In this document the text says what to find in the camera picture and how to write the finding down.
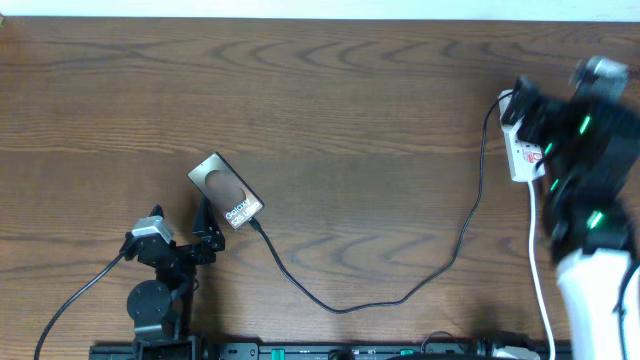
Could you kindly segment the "Galaxy smartphone with brown screen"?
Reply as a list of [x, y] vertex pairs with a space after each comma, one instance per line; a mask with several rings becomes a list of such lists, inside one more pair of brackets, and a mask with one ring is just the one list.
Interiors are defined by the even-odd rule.
[[243, 227], [265, 207], [218, 152], [192, 169], [188, 178], [234, 230]]

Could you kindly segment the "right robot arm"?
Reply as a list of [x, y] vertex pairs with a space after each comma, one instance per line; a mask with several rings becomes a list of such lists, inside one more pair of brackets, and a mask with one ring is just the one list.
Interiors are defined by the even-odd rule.
[[543, 227], [573, 358], [638, 358], [639, 254], [620, 197], [639, 158], [638, 111], [608, 94], [548, 97], [520, 77], [500, 123], [525, 148], [524, 178], [549, 178]]

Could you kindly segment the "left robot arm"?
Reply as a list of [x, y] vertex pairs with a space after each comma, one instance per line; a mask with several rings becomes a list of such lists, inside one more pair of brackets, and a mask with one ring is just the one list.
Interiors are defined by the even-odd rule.
[[196, 243], [176, 244], [159, 205], [125, 234], [120, 249], [124, 259], [135, 259], [155, 270], [155, 278], [139, 283], [127, 299], [127, 311], [140, 342], [178, 340], [190, 332], [197, 268], [214, 263], [216, 253], [225, 248], [207, 198], [200, 203], [192, 234], [198, 238]]

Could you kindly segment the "white power strip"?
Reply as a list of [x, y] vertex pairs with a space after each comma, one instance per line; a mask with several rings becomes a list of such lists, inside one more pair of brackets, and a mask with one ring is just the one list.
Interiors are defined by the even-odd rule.
[[511, 102], [511, 92], [512, 90], [508, 89], [499, 94], [500, 127], [504, 136], [511, 180], [526, 183], [545, 175], [545, 167], [543, 165], [537, 166], [537, 163], [543, 158], [543, 151], [538, 145], [523, 142], [518, 138], [517, 131], [520, 128], [521, 120], [515, 125], [508, 125], [502, 119]]

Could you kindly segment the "black mounting rail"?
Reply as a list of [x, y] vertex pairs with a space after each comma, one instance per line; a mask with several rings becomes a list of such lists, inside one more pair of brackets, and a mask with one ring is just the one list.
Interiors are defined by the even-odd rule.
[[221, 343], [140, 348], [96, 345], [88, 358], [96, 359], [211, 359], [211, 360], [331, 360], [331, 359], [547, 359], [540, 345], [495, 346], [478, 342], [456, 344], [436, 339], [418, 344], [256, 344]]

